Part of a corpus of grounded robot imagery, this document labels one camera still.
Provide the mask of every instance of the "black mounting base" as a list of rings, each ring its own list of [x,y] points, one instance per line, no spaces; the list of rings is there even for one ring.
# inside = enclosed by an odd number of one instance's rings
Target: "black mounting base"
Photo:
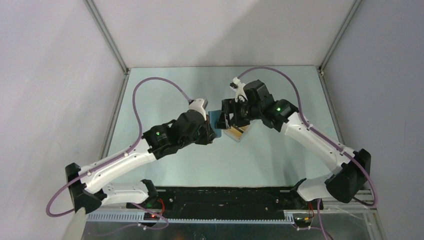
[[[284,210],[307,210],[292,187],[156,187],[163,216],[199,220],[281,220]],[[317,201],[311,202],[317,209]],[[127,204],[128,209],[136,208]],[[151,209],[161,209],[157,202]]]

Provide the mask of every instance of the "red wire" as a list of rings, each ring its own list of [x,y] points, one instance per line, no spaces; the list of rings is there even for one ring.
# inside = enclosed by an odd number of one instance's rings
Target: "red wire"
[[[309,203],[309,209],[312,210],[312,218],[315,217],[314,207],[312,206],[312,203]]]
[[[165,203],[162,200],[162,198],[159,198],[159,200],[157,200],[157,201],[162,204],[162,211],[159,213],[160,215],[162,215],[165,212]]]

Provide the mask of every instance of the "tabletop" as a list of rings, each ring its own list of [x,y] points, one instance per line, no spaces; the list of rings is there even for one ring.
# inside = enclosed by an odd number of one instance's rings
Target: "tabletop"
[[[162,77],[179,85],[192,98],[207,98],[207,111],[219,110],[221,100],[234,98],[232,79],[248,66],[132,68],[111,139],[109,155],[131,145],[138,136],[132,107],[134,87],[148,77]],[[276,66],[298,88],[303,112],[314,126],[337,140],[335,126],[315,66]],[[295,92],[279,74],[257,69],[242,78],[248,83],[264,82],[275,100],[286,99],[298,106]],[[172,85],[151,80],[136,94],[136,107],[143,131],[167,123],[186,112],[188,104]],[[315,178],[330,171],[295,140],[269,129],[260,120],[236,142],[225,134],[213,144],[191,144],[176,154],[142,165],[116,178],[115,183],[152,180],[156,186],[264,187],[292,186],[303,178]]]

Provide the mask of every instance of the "white wall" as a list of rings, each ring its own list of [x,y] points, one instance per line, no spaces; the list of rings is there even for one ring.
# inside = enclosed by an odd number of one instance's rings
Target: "white wall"
[[[319,65],[354,0],[97,0],[129,67]]]
[[[423,239],[424,2],[367,0],[324,76],[348,145],[372,155],[388,239]]]
[[[46,204],[98,159],[122,73],[83,1],[21,0],[1,4],[0,79],[0,238],[61,239],[72,216]]]

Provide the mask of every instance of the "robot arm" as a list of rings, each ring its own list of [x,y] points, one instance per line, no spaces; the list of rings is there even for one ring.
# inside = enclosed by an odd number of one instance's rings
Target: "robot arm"
[[[84,207],[86,213],[90,213],[100,206],[109,204],[145,205],[155,202],[158,193],[150,180],[144,179],[138,184],[117,184],[111,181],[136,167],[175,154],[179,149],[192,143],[199,145],[212,143],[216,134],[206,115],[207,104],[208,101],[204,98],[193,100],[188,106],[188,111],[182,113],[177,120],[153,126],[129,149],[83,167],[75,163],[68,165],[65,168],[68,182],[87,173],[69,186],[75,211]]]
[[[354,156],[354,159],[369,173],[371,156],[366,150],[356,152],[339,142],[332,141],[312,124],[306,126],[298,108],[285,99],[275,101],[260,80],[244,84],[235,78],[230,86],[236,90],[236,97],[222,101],[221,116],[216,124],[218,129],[243,127],[251,120],[262,120],[268,128],[275,129],[301,143],[319,157],[331,171],[330,174],[314,179],[302,179],[296,184],[293,191],[302,201],[310,202],[326,197],[334,197],[343,203],[352,200],[367,180],[346,154]]]

